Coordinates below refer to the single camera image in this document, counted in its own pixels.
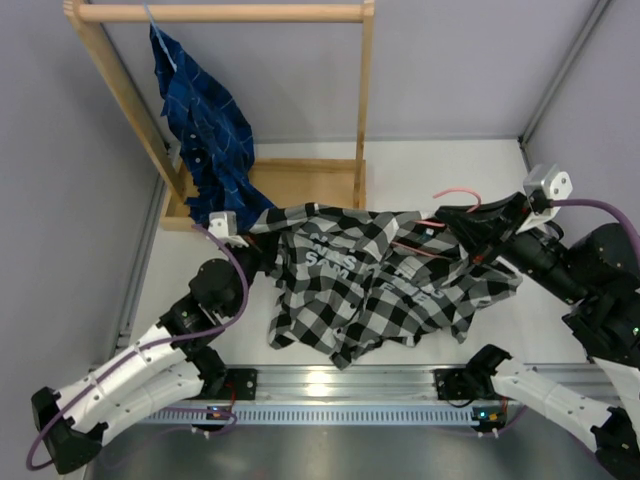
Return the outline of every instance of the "checkered shirt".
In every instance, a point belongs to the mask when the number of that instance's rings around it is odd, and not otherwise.
[[[474,265],[449,232],[415,223],[426,217],[311,203],[263,212],[251,233],[279,233],[270,275],[283,291],[270,345],[299,341],[344,369],[385,340],[415,346],[450,327],[463,342],[475,312],[514,295],[522,277],[498,262]]]

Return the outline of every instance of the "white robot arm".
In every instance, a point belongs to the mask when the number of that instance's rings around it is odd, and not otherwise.
[[[439,391],[443,399],[457,392],[469,392],[468,400],[499,396],[515,399],[574,435],[618,480],[637,479],[640,238],[614,207],[592,200],[565,200],[569,192],[562,186],[570,184],[565,172],[538,167],[525,180],[526,197],[515,194],[472,214],[441,207],[436,217],[447,224],[475,263],[503,257],[572,306],[563,322],[589,359],[607,374],[624,408],[578,395],[493,345],[480,350],[463,369],[444,377]],[[531,220],[532,216],[545,217],[548,222],[555,209],[564,205],[602,208],[619,223],[597,228],[571,248],[564,247],[558,235],[529,228],[543,223]],[[553,227],[556,233],[561,232],[556,225]]]
[[[231,254],[217,238],[209,238],[230,262],[204,263],[189,282],[190,293],[99,369],[57,391],[44,387],[32,396],[40,434],[29,451],[28,469],[54,464],[60,474],[72,472],[120,432],[159,409],[194,396],[216,398],[228,371],[208,345],[242,315],[263,259],[255,247]],[[223,325],[218,317],[233,319]],[[40,442],[51,461],[33,465]]]

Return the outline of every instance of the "wooden clothes rack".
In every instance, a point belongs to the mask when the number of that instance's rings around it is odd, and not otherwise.
[[[251,182],[279,207],[306,202],[345,208],[366,206],[364,139],[367,125],[374,0],[361,5],[150,5],[153,19],[178,23],[361,23],[362,55],[354,159],[257,158]],[[174,168],[165,142],[133,80],[102,28],[105,22],[148,23],[142,5],[93,5],[64,0],[64,12],[89,51],[111,93],[167,184],[160,224],[191,230],[188,196],[197,196],[183,162]]]

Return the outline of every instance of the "hanger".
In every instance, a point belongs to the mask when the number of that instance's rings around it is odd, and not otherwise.
[[[176,62],[173,61],[173,58],[171,58],[171,55],[169,55],[169,49],[167,48],[167,46],[164,43],[164,40],[162,39],[162,33],[160,32],[160,29],[156,25],[156,22],[153,20],[153,16],[151,15],[151,10],[149,10],[149,5],[147,5],[146,3],[143,3],[142,6],[147,12],[147,16],[149,17],[149,22],[151,23],[151,27],[156,32],[156,36],[158,37],[158,41],[160,42],[160,48],[162,48],[162,51],[167,56],[167,59],[169,60],[169,63],[171,64],[171,68],[173,68],[173,71],[174,72],[177,71],[178,66],[176,65]]]

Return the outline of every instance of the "wooden rack base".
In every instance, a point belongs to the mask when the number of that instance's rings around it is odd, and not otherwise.
[[[353,208],[355,160],[309,158],[258,158],[249,172],[251,183],[278,207],[291,207],[317,202],[342,208]],[[188,197],[198,196],[191,175],[180,163],[178,175],[186,186]],[[366,205],[366,168],[360,169],[359,205]],[[160,225],[165,230],[191,231],[193,220],[189,207],[165,193]]]

